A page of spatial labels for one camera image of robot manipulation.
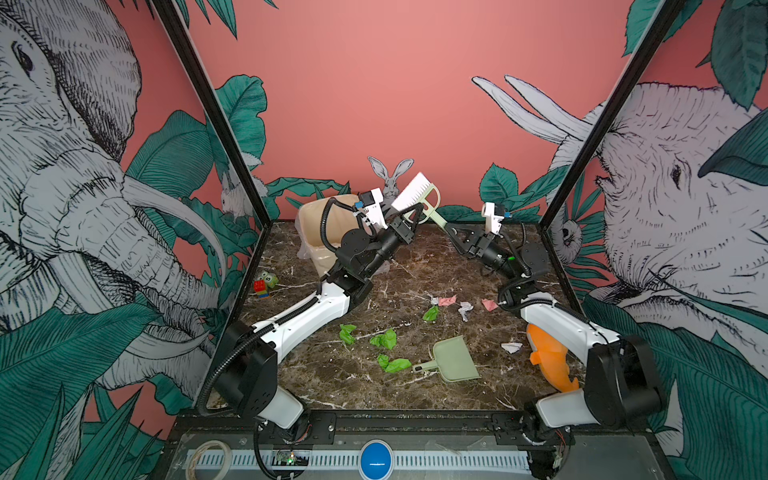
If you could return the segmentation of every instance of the beige trash bin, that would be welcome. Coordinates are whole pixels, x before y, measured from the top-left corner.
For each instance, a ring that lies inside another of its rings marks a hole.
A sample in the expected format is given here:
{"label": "beige trash bin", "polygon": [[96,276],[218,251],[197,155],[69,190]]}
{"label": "beige trash bin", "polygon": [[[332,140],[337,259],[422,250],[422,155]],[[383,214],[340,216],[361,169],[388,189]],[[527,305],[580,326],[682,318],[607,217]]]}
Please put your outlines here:
{"label": "beige trash bin", "polygon": [[[333,198],[347,205],[353,205],[359,200],[357,195],[353,194],[336,195]],[[320,276],[325,275],[336,262],[336,255],[325,248],[320,239],[320,218],[327,203],[328,198],[309,202],[302,205],[299,214],[296,215],[296,230],[301,237],[299,258],[312,259]],[[344,234],[355,228],[357,228],[357,220],[352,212],[339,207],[331,208],[326,225],[326,236],[331,245],[340,246]]]}

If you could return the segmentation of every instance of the dustpan handle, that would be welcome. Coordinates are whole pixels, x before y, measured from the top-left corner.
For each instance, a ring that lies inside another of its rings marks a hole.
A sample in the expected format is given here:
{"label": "dustpan handle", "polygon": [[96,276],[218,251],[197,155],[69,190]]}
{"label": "dustpan handle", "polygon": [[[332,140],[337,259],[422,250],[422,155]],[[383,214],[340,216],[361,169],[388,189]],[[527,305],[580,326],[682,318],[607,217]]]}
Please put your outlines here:
{"label": "dustpan handle", "polygon": [[429,362],[420,363],[418,365],[413,366],[414,372],[422,372],[422,371],[429,371],[434,370],[437,368],[437,360],[431,360]]}

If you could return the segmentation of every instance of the rabbit ear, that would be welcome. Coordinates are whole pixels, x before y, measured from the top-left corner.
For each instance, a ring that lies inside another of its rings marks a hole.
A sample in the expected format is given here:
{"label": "rabbit ear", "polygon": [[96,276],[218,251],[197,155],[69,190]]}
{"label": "rabbit ear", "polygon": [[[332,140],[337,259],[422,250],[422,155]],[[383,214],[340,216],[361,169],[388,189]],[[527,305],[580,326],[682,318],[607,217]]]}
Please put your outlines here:
{"label": "rabbit ear", "polygon": [[389,172],[386,170],[386,167],[383,163],[376,160],[374,157],[368,157],[368,161],[371,162],[371,167],[373,167],[374,174],[378,175],[384,180],[389,179]]}
{"label": "rabbit ear", "polygon": [[400,162],[397,165],[397,168],[395,169],[395,173],[392,174],[392,178],[397,178],[400,175],[404,174],[408,171],[410,167],[413,167],[413,159],[412,158],[406,158],[402,162]]}

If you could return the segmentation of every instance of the pink crumpled paper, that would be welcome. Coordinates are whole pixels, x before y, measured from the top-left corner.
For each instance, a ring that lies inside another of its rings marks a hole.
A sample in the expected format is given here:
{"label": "pink crumpled paper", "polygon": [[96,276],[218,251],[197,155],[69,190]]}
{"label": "pink crumpled paper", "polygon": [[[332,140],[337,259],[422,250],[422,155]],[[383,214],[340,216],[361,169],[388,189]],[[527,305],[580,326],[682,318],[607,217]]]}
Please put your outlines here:
{"label": "pink crumpled paper", "polygon": [[437,306],[448,306],[453,305],[456,303],[456,295],[452,296],[451,298],[441,298],[437,301]]}
{"label": "pink crumpled paper", "polygon": [[496,302],[493,300],[483,299],[482,305],[485,307],[485,309],[489,312],[492,312],[493,310],[496,310],[498,308],[498,305],[496,305]]}

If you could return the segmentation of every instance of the rabbit illustration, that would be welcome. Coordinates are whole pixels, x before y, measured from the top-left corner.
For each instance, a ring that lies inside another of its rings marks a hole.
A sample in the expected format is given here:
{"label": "rabbit illustration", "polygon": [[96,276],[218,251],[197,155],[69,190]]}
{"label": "rabbit illustration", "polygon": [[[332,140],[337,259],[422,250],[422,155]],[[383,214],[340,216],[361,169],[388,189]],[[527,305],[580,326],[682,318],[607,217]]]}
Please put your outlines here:
{"label": "rabbit illustration", "polygon": [[397,179],[400,175],[403,175],[410,167],[413,166],[413,159],[408,158],[403,160],[397,165],[395,173],[389,176],[389,172],[381,161],[376,160],[374,157],[368,157],[368,161],[371,162],[373,167],[373,173],[384,179],[384,189],[382,195],[384,196],[384,205],[389,206],[395,198],[400,194],[400,189],[397,187]]}

